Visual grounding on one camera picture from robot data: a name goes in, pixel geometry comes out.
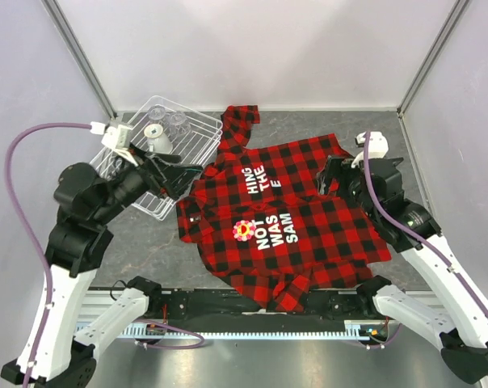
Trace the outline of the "red black plaid shirt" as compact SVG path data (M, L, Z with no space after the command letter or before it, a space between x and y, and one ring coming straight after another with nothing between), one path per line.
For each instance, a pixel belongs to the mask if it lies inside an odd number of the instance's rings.
M267 310L301 312L311 290L355 287L391 254L360 208L318 194L327 157L344 155L336 136L251 149L259 121L255 105L226 108L216 160L176 205L179 238L242 296ZM241 220L256 226L249 241L233 237Z

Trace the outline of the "pink flower pom-pom brooch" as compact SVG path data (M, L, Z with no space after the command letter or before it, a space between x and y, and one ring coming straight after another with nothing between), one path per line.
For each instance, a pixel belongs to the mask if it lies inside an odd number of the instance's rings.
M252 221L237 221L233 226L233 237L239 242L251 240L255 236L256 226Z

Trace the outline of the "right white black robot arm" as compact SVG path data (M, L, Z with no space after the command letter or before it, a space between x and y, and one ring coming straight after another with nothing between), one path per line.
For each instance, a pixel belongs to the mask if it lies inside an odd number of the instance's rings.
M443 231L422 206L405 197L400 159L357 162L330 156L318 173L318 189L359 206L381 238L426 281L444 308L439 313L405 295L381 276L360 286L357 312L365 318L379 313L394 318L439 352L463 382L488 378L488 298L475 285L452 252Z

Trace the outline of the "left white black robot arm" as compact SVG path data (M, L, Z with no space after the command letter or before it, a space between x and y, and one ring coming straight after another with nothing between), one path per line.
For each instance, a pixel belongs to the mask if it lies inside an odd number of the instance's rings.
M148 153L124 162L112 179L86 162L63 170L53 194L57 223L42 252L36 321L22 354L2 367L4 380L23 387L84 387L126 327L160 314L161 285L137 276L98 318L77 328L83 299L113 239L108 223L147 192L177 200L202 170L174 155Z

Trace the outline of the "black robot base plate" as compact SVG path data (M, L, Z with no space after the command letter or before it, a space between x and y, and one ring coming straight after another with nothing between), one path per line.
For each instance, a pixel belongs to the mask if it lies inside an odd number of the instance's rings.
M304 331L344 328L346 321L384 324L355 290L316 290L303 299L301 312L267 310L232 289L164 289L144 318L188 331Z

